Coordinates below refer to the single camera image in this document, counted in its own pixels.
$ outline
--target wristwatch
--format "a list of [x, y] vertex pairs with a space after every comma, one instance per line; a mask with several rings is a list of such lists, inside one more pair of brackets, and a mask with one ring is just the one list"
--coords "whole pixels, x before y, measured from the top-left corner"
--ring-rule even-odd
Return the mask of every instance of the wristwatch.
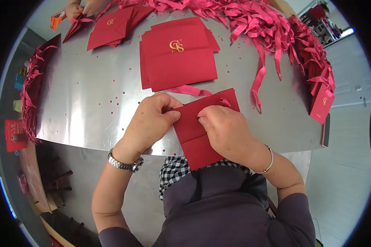
[[133, 164], [124, 164], [119, 161], [116, 161], [112, 156], [112, 152], [113, 149], [110, 149], [107, 159], [109, 160], [109, 163], [116, 168], [128, 170], [130, 172], [137, 172], [143, 165], [144, 159], [142, 157], [139, 157]]

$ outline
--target gold logo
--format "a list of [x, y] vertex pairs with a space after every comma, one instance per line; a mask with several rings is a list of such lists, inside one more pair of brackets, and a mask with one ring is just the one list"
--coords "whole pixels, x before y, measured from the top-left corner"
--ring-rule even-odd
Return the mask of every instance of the gold logo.
[[169, 47], [172, 49], [172, 53], [175, 51], [182, 52], [184, 51], [182, 40], [173, 40], [169, 43]]

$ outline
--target person's right hand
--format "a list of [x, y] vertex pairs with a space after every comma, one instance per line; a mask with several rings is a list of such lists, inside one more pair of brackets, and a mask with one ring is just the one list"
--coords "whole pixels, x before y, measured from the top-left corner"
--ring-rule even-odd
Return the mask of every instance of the person's right hand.
[[208, 106], [198, 113], [198, 117], [212, 148], [232, 162], [253, 169], [250, 166], [255, 164], [256, 156], [268, 151], [252, 136], [246, 118], [240, 112], [224, 106]]
[[83, 7], [78, 3], [70, 3], [66, 6], [65, 13], [69, 20], [77, 19], [83, 12]]

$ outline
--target stack of red envelopes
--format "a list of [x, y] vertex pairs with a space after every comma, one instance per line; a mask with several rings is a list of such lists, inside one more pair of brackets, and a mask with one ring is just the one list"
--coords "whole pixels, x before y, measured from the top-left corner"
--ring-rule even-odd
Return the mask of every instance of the stack of red envelopes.
[[80, 17], [78, 17], [77, 19], [73, 18], [71, 20], [72, 25], [70, 26], [66, 36], [64, 36], [62, 44], [66, 42], [70, 38], [70, 36], [73, 35], [77, 30], [79, 30], [83, 23], [93, 21], [93, 19], [85, 18], [86, 16], [87, 15], [80, 15]]
[[142, 88], [153, 92], [217, 79], [217, 41], [199, 17], [151, 27], [140, 41]]
[[36, 116], [39, 104], [39, 92], [41, 82], [44, 77], [45, 69], [48, 66], [50, 58], [54, 55], [60, 45], [60, 34], [51, 40], [37, 47], [33, 56], [30, 58], [29, 73], [23, 83], [20, 93], [20, 102], [22, 107], [22, 127], [25, 130], [29, 140], [36, 143], [35, 136]]
[[173, 109], [182, 114], [180, 119], [173, 124], [173, 127], [191, 171], [224, 159], [223, 156], [213, 150], [206, 131], [197, 118], [198, 113], [203, 108], [213, 105], [227, 106], [240, 112], [233, 88]]
[[288, 19], [294, 31], [294, 39], [299, 55], [304, 59], [304, 67], [308, 72], [308, 84], [312, 94], [312, 105], [309, 116], [324, 124], [331, 105], [334, 102], [335, 81], [330, 62], [323, 46], [311, 29], [298, 17]]
[[103, 15], [89, 36], [87, 51], [102, 45], [117, 47], [153, 10], [147, 6], [131, 6]]

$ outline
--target gray shirt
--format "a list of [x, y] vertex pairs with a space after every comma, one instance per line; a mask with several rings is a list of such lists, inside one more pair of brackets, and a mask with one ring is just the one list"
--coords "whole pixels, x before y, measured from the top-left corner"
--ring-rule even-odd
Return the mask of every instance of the gray shirt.
[[[233, 192], [242, 183], [239, 178], [243, 171], [228, 166], [209, 169], [201, 176], [200, 201], [188, 203], [195, 190], [191, 174], [165, 191], [167, 218], [153, 246], [315, 246], [315, 228], [306, 195], [287, 196], [273, 219], [255, 197]], [[99, 238], [103, 247], [142, 246], [121, 227], [105, 229]]]

